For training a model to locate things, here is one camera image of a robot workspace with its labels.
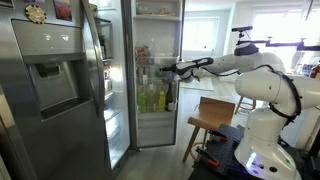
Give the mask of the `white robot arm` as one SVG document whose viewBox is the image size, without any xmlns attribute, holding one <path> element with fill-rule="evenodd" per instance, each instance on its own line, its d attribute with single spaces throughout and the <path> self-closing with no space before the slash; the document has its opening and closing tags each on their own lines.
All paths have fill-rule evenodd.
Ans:
<svg viewBox="0 0 320 180">
<path fill-rule="evenodd" d="M 253 110 L 244 135 L 234 151 L 246 171 L 262 180 L 302 180 L 294 159 L 278 143 L 282 129 L 304 109 L 320 105 L 320 81 L 285 72 L 282 60 L 243 43 L 234 52 L 218 58 L 204 57 L 172 64 L 166 68 L 186 82 L 204 69 L 213 74 L 239 72 L 235 80 L 238 95 L 266 102 Z"/>
</svg>

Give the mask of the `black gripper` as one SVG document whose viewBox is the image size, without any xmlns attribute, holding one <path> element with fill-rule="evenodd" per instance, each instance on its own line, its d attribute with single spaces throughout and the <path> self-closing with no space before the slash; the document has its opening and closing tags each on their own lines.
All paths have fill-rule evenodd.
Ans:
<svg viewBox="0 0 320 180">
<path fill-rule="evenodd" d="M 177 64 L 172 64 L 170 67 L 168 68 L 160 68 L 159 71 L 171 71 L 173 73 L 177 73 Z"/>
</svg>

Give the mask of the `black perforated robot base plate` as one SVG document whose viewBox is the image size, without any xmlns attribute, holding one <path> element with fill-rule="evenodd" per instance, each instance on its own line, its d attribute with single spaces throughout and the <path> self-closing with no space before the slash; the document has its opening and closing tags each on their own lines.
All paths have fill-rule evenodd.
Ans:
<svg viewBox="0 0 320 180">
<path fill-rule="evenodd" d="M 267 165 L 258 161 L 258 155 L 252 154 L 249 162 L 242 165 L 235 156 L 234 150 L 240 143 L 243 133 L 234 127 L 221 125 L 217 131 L 212 132 L 217 138 L 209 140 L 204 150 L 208 151 L 219 161 L 217 167 L 212 167 L 200 154 L 200 159 L 193 166 L 194 170 L 188 180 L 260 180 L 258 175 L 263 171 L 275 175 L 280 169 L 274 165 Z M 308 153 L 290 146 L 284 150 L 293 158 L 296 168 L 300 174 L 300 180 L 320 180 L 319 158 L 309 157 Z"/>
</svg>

